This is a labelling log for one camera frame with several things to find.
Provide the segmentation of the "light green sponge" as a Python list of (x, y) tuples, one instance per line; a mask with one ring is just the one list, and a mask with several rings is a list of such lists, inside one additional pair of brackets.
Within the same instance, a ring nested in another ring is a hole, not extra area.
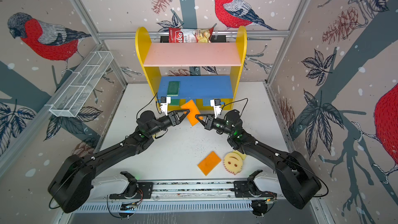
[(170, 106), (179, 106), (180, 99), (171, 99)]

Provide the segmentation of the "blue sponge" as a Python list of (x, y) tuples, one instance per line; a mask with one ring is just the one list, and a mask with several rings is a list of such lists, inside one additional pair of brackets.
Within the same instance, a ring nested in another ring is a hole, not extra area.
[(211, 99), (203, 99), (203, 106), (204, 107), (211, 107)]

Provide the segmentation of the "pale yellow sponge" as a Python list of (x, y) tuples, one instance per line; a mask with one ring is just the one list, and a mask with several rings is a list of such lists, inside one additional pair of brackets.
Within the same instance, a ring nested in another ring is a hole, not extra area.
[(194, 100), (190, 100), (181, 106), (182, 110), (189, 110), (190, 113), (187, 115), (187, 119), (189, 120), (192, 126), (195, 126), (199, 121), (196, 119), (196, 115), (200, 114), (198, 107)]

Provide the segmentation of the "dark green sponge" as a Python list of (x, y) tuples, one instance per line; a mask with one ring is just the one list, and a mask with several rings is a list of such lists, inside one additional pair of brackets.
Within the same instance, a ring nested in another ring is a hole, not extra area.
[(170, 81), (167, 87), (167, 96), (179, 96), (180, 81)]

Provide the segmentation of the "orange sponge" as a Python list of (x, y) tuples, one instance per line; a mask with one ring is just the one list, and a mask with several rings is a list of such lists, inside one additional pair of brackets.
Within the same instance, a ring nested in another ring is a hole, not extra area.
[(205, 176), (207, 176), (220, 162), (221, 158), (212, 151), (198, 164), (198, 168)]

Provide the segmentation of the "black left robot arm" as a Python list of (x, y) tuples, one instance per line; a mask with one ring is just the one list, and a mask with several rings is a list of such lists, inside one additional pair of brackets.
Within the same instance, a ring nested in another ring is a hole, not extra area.
[(52, 199), (65, 213), (77, 210), (89, 199), (96, 176), (124, 159), (144, 152), (157, 133), (181, 124), (189, 113), (190, 110), (175, 110), (156, 118), (154, 112), (145, 111), (136, 120), (135, 131), (118, 144), (92, 155), (69, 156), (48, 187)]

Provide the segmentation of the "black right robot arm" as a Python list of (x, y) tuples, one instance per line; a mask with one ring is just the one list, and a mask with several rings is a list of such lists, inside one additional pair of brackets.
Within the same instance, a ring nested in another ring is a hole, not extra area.
[(234, 150), (254, 157), (275, 171), (282, 195), (297, 209), (303, 209), (321, 189), (320, 179), (301, 153), (281, 151), (258, 141), (243, 129), (239, 111), (229, 111), (223, 119), (213, 114), (197, 114), (195, 118), (206, 130), (227, 134)]

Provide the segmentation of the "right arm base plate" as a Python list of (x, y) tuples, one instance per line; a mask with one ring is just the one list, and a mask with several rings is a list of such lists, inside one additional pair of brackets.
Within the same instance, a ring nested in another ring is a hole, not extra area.
[(261, 191), (254, 183), (247, 181), (234, 181), (231, 189), (236, 198), (276, 198), (277, 195), (269, 191)]

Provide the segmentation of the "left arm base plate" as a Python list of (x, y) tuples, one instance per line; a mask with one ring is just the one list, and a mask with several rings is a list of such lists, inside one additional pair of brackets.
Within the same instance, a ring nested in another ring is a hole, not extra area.
[(154, 183), (142, 182), (129, 183), (126, 189), (119, 194), (111, 194), (111, 200), (130, 200), (130, 199), (150, 199), (152, 195)]

